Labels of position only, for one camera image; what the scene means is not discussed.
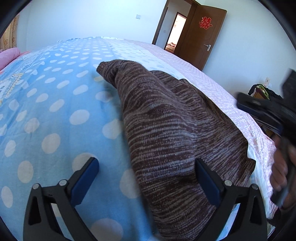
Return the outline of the right hand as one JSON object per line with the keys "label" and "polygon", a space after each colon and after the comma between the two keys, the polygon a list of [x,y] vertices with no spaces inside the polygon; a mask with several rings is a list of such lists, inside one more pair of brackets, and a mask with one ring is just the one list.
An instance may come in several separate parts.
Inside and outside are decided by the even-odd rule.
{"label": "right hand", "polygon": [[[274,145],[276,147],[276,151],[274,152],[274,163],[271,168],[271,176],[270,183],[272,188],[275,191],[280,191],[282,188],[287,186],[286,175],[288,173],[287,163],[284,160],[283,154],[281,152],[280,144],[281,138],[279,136],[273,137]],[[291,209],[295,206],[295,179],[293,181],[293,185],[291,185],[291,189],[283,202],[282,208],[283,210]]]}

